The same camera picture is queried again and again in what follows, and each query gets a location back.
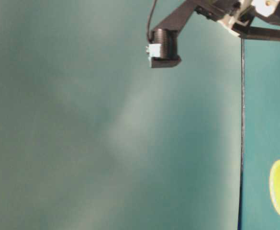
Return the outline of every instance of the black edge strip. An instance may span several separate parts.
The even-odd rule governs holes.
[[[240,175],[240,200],[237,229],[242,230],[242,191],[243,191],[243,163],[244,163],[244,130],[245,130],[245,41],[241,39],[241,175]]]

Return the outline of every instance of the teal surface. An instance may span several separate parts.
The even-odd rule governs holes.
[[[194,15],[149,69],[151,4],[0,0],[0,230],[236,229],[240,40]]]
[[[245,62],[242,229],[280,230],[269,196],[269,172],[280,159],[280,43],[245,41]]]

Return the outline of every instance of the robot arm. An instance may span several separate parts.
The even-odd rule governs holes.
[[[146,51],[151,68],[174,67],[181,62],[177,54],[177,37],[193,12],[221,23],[243,39],[280,41],[280,30],[251,26],[255,17],[280,26],[280,0],[185,0],[151,31],[150,15]]]

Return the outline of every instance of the black cable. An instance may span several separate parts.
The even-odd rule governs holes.
[[[147,37],[147,41],[149,43],[153,42],[153,39],[150,37],[149,27],[150,27],[151,18],[153,16],[153,13],[154,13],[154,10],[155,10],[155,7],[156,7],[156,3],[157,3],[157,0],[154,0],[153,6],[152,6],[152,8],[150,10],[150,13],[149,13],[149,16],[148,16],[148,20],[147,20],[147,24],[146,24],[146,37]]]

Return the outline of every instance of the black bracket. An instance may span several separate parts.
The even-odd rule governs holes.
[[[151,43],[147,48],[152,68],[174,67],[181,62],[177,54],[177,37],[188,22],[193,12],[207,19],[218,21],[226,15],[234,15],[239,10],[239,0],[185,0],[169,16],[150,31]],[[280,41],[280,30],[251,26],[253,19],[280,26],[280,3],[273,14],[268,17],[258,13],[254,6],[249,5],[238,16],[231,30],[243,39]]]

